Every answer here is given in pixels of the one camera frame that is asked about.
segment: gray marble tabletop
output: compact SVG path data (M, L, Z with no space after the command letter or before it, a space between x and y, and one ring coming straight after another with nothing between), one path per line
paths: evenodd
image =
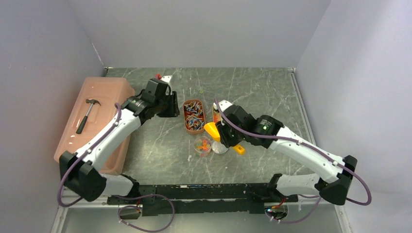
M310 174L308 168L279 152L246 142L239 156L233 149L225 154L195 154L193 141L184 127L183 102L203 102L206 120L212 121L212 104L228 100L242 106L255 118L270 115L308 140L307 130L285 68L110 68L107 77L125 77L140 92L155 74L172 75L181 115L154 117L131 135L123 173L141 184L267 183L273 174Z

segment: gray wall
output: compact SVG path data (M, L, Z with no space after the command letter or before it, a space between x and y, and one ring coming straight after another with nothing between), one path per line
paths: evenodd
M50 232L53 155L83 80L103 66L68 1L6 0L0 70L1 232Z
M334 0L299 65L317 143L358 158L368 207L346 204L354 232L412 229L412 2ZM354 181L350 197L366 200Z
M69 0L109 67L296 67L330 0Z

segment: table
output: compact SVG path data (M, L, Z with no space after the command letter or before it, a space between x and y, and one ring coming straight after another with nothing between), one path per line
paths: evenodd
M155 74L172 75L181 115L154 117L131 135L123 173L140 184L267 183L275 173L310 174L311 170L279 152L246 142L239 156L195 155L193 141L184 127L183 102L203 102L206 121L212 121L212 104L228 100L255 118L270 115L309 140L301 105L287 68L109 68L107 77L125 77L139 93Z

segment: hammer handle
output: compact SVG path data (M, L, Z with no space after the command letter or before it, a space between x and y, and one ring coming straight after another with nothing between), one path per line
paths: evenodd
M80 125L79 125L79 127L77 128L77 131L76 131L77 134L81 134L81 133L82 133L83 128L84 128L85 125L86 125L87 118L88 118L88 116L85 116L85 117L83 118L82 122L80 122Z

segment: robotic arm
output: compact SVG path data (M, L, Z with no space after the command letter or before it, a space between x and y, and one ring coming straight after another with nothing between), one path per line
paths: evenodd
M246 141L254 146L276 150L315 172L298 176L275 174L268 183L270 192L280 197L294 194L317 195L330 203L344 205L352 175L342 167L354 171L356 158L350 155L342 158L328 153L297 136L282 122L271 116L262 115L255 119L242 107L225 100L219 102L219 108L224 115L222 121L216 124L211 122L205 126L206 131L215 140L220 141L227 148L238 147L240 141ZM317 151L327 154L333 162Z
M133 178L99 174L98 171L119 144L144 122L155 115L177 117L180 114L177 94L171 91L171 78L150 79L139 95L131 96L117 106L117 116L90 142L75 153L66 151L60 156L60 175L64 186L87 201L93 201L100 195L140 196L139 184Z

